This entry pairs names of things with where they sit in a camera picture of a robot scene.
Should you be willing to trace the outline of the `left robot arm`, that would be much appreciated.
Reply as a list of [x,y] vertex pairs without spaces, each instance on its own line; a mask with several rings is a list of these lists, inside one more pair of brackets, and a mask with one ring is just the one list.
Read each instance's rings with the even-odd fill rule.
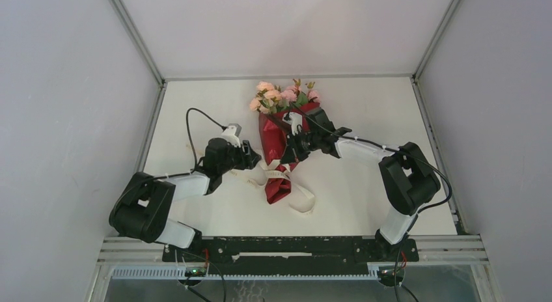
[[238,146],[217,137],[209,140],[205,154],[191,172],[152,176],[135,173],[109,215],[109,224],[122,236],[146,243],[178,247],[186,260],[202,256],[204,245],[195,237],[200,231],[170,219],[178,200],[212,194],[232,170],[252,170],[261,161],[249,141]]

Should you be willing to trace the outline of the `pink flower stem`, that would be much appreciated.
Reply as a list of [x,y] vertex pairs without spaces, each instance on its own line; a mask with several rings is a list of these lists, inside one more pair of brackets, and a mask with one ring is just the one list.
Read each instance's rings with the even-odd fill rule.
[[314,88],[315,82],[311,81],[307,83],[307,99],[309,102],[319,102],[320,93]]
[[283,105],[283,99],[281,98],[281,92],[278,87],[272,83],[261,81],[256,86],[255,98],[262,98],[263,105],[266,107],[265,114],[276,113]]
[[301,88],[301,80],[293,79],[294,84],[286,87],[281,92],[281,98],[284,100],[286,106],[302,106],[308,103],[307,95]]
[[253,98],[249,104],[249,108],[251,111],[256,111],[259,113],[265,113],[266,107],[263,105],[263,99],[262,98]]

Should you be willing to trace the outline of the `red wrapping paper sheet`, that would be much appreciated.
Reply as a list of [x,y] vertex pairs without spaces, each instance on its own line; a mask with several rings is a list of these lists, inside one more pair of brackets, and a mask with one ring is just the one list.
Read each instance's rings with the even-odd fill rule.
[[288,175],[297,167],[297,163],[281,164],[281,159],[286,148],[286,136],[291,131],[290,126],[284,121],[289,111],[310,111],[320,104],[307,103],[301,107],[287,107],[273,113],[258,115],[258,132],[265,164],[268,168],[268,181],[264,185],[266,201],[275,204],[291,194],[293,185]]

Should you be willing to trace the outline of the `cream ribbon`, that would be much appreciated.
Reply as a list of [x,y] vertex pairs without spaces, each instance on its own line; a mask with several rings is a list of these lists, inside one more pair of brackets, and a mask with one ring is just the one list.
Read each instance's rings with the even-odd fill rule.
[[[258,183],[256,180],[247,177],[244,174],[238,173],[236,169],[227,172],[227,174],[235,177],[236,179],[239,179],[241,182],[249,186],[252,186],[258,192],[263,193],[265,193],[265,186],[268,185],[269,180],[290,181],[292,188],[299,191],[299,196],[289,199],[285,198],[289,207],[301,214],[311,213],[316,203],[315,196],[308,189],[300,186],[297,183],[293,183],[289,179],[288,176],[290,174],[290,169],[288,165],[284,166],[284,172],[277,171],[275,167],[278,163],[280,163],[279,160],[273,160],[269,165],[267,165],[263,158],[261,158],[261,160],[257,163],[257,166],[260,166],[262,168],[265,177],[267,178],[267,181],[263,184]],[[208,183],[209,179],[203,174],[200,174],[200,176],[192,176],[189,180],[177,181],[176,189],[174,191],[174,200],[177,201],[189,197],[199,197],[202,195],[206,195]]]

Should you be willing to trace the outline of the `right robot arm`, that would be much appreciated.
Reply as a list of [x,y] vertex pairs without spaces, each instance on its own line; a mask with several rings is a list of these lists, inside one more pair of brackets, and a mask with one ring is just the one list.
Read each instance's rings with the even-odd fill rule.
[[440,191],[445,180],[442,173],[428,163],[417,144],[391,147],[351,137],[349,128],[334,127],[320,107],[308,112],[291,109],[282,122],[291,129],[284,135],[282,164],[299,163],[318,150],[339,159],[378,164],[391,209],[376,231],[376,251],[380,258],[394,260],[418,214],[430,208],[430,201]]

